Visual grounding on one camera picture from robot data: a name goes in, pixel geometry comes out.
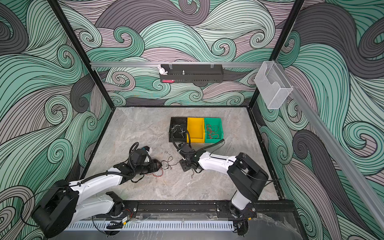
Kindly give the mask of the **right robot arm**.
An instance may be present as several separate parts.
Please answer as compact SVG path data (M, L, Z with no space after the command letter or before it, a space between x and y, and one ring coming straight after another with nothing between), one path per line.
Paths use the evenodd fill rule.
M180 160L183 171L193 170L198 174L206 170L229 176L237 188L231 199L232 208L239 211L244 210L248 204L259 200L265 186L275 181L271 180L268 173L245 153L239 153L236 156L222 156L207 151L208 148L215 147L223 143L224 140L194 150L189 132L183 130L186 142L177 145L174 138L177 129L183 130L180 126L173 127L170 130L170 139L183 158Z

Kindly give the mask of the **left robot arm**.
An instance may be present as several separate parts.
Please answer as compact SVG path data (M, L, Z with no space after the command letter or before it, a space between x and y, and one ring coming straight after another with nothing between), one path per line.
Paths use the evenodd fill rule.
M153 174L162 163L151 157L151 148L134 143L127 160L88 178L67 182L59 180L49 189L32 211L32 219L46 238L63 232L70 224L97 215L119 217L123 200L109 188L133 182L136 176Z

